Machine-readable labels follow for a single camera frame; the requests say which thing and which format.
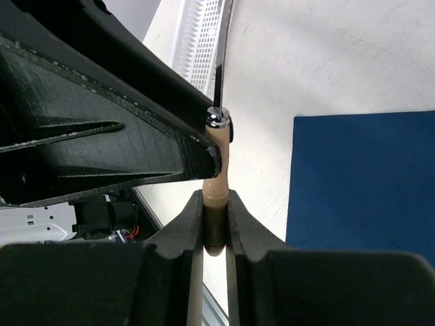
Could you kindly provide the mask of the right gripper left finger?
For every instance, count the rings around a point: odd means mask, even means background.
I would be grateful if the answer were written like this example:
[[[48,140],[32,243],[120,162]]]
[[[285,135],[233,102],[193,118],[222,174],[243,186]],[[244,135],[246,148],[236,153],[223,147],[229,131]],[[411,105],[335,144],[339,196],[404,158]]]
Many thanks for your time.
[[[3,247],[1,324],[127,325],[142,243]]]

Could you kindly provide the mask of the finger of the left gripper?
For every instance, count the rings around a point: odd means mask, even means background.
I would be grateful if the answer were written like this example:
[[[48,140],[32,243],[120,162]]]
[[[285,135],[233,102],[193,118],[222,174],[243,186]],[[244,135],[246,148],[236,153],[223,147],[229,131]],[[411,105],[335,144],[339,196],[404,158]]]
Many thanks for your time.
[[[1,2],[1,205],[209,179],[211,100],[102,1]]]

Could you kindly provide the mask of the wooden handle spoon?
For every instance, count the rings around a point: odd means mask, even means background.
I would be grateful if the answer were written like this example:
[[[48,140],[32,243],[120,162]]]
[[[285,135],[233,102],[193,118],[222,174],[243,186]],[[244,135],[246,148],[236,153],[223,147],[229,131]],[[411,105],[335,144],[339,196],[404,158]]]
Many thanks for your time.
[[[215,176],[203,181],[203,242],[205,250],[212,257],[220,255],[226,244],[225,223],[229,195],[228,165],[232,120],[229,111],[223,106],[223,97],[226,47],[233,4],[233,1],[224,1],[222,6],[215,61],[213,105],[207,110],[205,125],[206,136],[215,145],[217,159]]]

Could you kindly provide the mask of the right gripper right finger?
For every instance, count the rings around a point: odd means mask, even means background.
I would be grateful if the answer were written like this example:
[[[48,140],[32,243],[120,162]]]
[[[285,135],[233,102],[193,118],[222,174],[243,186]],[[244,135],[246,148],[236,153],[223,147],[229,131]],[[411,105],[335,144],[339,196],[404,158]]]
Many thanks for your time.
[[[231,325],[433,325],[434,269],[400,251],[286,245],[228,195]]]

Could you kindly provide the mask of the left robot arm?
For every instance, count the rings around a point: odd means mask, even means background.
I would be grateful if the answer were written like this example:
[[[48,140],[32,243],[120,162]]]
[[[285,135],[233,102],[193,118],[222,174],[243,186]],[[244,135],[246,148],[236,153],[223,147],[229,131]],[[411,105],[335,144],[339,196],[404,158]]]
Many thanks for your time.
[[[98,238],[86,197],[215,177],[210,105],[102,1],[2,1],[1,242]]]

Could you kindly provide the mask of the blue paper napkin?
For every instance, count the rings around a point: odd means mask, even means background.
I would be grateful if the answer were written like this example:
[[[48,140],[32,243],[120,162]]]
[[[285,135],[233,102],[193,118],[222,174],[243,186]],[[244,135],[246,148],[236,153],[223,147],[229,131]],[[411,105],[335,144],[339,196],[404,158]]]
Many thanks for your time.
[[[296,117],[285,241],[434,261],[434,112]]]

